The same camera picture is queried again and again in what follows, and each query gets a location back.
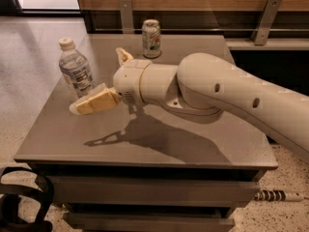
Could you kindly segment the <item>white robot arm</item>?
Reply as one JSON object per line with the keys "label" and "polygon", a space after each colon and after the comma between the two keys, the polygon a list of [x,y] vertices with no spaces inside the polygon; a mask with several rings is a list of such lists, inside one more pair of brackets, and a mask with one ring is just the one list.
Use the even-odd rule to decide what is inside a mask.
{"label": "white robot arm", "polygon": [[212,123],[224,111],[253,125],[302,160],[309,160],[309,98],[262,80],[208,53],[193,53],[178,65],[135,59],[116,49],[120,67],[113,86],[100,84],[70,105],[76,115],[120,102],[157,105],[196,123]]}

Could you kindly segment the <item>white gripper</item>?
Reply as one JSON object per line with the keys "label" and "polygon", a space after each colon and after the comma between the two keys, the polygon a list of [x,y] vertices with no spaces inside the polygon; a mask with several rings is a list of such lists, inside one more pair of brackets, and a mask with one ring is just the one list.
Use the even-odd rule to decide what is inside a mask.
{"label": "white gripper", "polygon": [[144,70],[152,63],[150,60],[133,59],[133,56],[121,47],[116,48],[119,69],[113,76],[114,88],[101,83],[88,95],[79,98],[70,105],[75,115],[88,115],[115,108],[122,100],[126,104],[142,106],[140,80]]}

